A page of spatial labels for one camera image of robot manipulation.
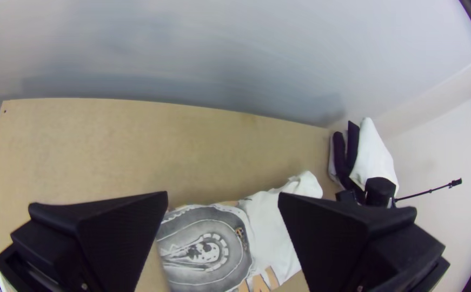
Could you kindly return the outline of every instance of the white cloth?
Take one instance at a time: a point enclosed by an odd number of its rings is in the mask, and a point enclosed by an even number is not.
[[[156,241],[172,291],[272,290],[301,270],[278,209],[280,192],[321,198],[309,171],[238,202],[165,214]]]
[[[251,254],[256,261],[256,272],[261,274],[271,267],[280,285],[302,268],[295,248],[278,209],[280,192],[321,198],[322,188],[309,171],[289,178],[289,182],[278,189],[260,191],[242,201],[253,230],[255,243]]]
[[[384,177],[394,183],[395,194],[399,189],[392,155],[381,140],[371,118],[366,117],[361,122],[358,156],[349,177],[362,190],[365,190],[367,179],[373,177]]]

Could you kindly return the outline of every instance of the black cable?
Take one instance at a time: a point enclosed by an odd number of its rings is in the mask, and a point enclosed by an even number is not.
[[[442,188],[445,188],[445,187],[448,187],[449,189],[453,188],[454,186],[456,185],[459,185],[462,183],[462,178],[456,180],[456,181],[452,181],[448,184],[445,184],[441,187],[438,187],[438,188],[435,188],[435,189],[431,189],[431,190],[427,190],[427,191],[424,191],[422,193],[419,193],[419,194],[415,194],[415,195],[410,195],[410,196],[407,196],[407,197],[402,197],[402,198],[399,198],[399,199],[394,199],[394,203],[397,202],[397,201],[401,201],[401,200],[406,200],[408,198],[413,198],[413,197],[417,197],[417,196],[421,196],[421,195],[424,195],[424,194],[430,194],[431,192],[433,191],[436,191],[436,190],[440,190]]]

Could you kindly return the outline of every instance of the particleboard surface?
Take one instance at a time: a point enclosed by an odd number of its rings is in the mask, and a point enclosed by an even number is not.
[[[237,200],[310,170],[324,197],[330,132],[224,110],[116,99],[6,101],[0,112],[0,251],[31,202],[166,190],[169,204]],[[152,248],[137,291],[165,291]],[[308,291],[298,273],[276,291]]]

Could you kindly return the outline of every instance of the white t-shirt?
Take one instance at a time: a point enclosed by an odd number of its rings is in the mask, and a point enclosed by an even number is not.
[[[172,291],[273,290],[301,270],[278,209],[280,192],[321,198],[311,172],[238,202],[168,212],[156,241]]]

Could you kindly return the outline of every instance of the graphic print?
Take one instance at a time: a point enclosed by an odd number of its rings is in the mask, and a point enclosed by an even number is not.
[[[222,205],[165,215],[156,241],[172,291],[230,291],[246,279],[252,258],[243,216]]]

